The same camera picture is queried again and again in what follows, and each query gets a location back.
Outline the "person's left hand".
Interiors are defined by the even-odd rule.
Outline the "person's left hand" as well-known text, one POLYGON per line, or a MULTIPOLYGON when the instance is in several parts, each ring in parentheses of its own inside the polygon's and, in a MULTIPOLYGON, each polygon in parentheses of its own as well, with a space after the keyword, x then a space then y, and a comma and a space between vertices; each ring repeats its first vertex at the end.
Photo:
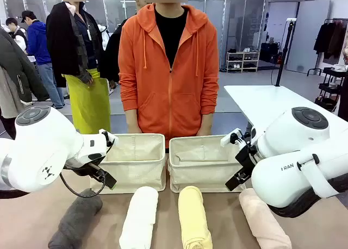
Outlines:
POLYGON ((208 136, 212 134, 213 114, 202 115, 201 126, 196 136, 208 136))

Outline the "person's right hand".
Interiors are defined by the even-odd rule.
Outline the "person's right hand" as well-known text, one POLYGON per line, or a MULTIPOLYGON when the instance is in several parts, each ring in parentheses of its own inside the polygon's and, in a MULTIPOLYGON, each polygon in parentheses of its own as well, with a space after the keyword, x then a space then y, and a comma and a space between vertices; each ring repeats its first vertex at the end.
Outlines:
POLYGON ((129 134, 140 134, 142 133, 138 125, 138 114, 136 109, 125 111, 126 122, 129 134))

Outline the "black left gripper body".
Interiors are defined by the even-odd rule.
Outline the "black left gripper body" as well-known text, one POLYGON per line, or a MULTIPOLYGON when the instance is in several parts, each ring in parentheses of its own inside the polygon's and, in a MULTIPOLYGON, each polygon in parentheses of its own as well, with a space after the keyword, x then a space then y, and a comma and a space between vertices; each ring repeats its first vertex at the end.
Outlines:
POLYGON ((79 176, 89 176, 94 179, 104 179, 105 173, 99 167, 100 162, 100 160, 95 160, 81 167, 71 167, 71 170, 79 176))

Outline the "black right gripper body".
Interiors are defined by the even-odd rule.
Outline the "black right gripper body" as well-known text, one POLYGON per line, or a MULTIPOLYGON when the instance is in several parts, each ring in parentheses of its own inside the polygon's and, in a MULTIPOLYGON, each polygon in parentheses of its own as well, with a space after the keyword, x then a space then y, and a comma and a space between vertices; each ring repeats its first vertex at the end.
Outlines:
POLYGON ((246 145, 235 156, 242 168, 236 173, 237 176, 251 176, 251 173, 257 163, 256 145, 246 145))

